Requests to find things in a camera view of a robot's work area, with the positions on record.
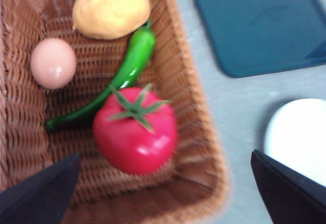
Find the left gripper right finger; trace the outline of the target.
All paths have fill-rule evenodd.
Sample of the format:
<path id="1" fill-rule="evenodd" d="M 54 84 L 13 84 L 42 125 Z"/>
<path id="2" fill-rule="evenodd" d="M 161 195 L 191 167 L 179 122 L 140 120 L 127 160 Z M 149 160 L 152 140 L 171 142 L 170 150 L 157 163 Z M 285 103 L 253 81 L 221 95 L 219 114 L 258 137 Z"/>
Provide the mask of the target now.
<path id="1" fill-rule="evenodd" d="M 273 223 L 325 223 L 325 186 L 259 150 L 251 168 Z"/>

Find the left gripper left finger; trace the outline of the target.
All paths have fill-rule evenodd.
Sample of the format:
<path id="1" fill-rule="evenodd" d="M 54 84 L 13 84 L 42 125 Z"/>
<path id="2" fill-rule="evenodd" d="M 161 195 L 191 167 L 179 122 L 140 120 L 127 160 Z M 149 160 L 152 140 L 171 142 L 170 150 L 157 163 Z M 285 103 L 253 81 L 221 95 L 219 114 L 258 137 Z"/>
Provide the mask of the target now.
<path id="1" fill-rule="evenodd" d="M 80 169 L 80 155 L 73 153 L 2 191 L 1 223 L 60 223 Z"/>

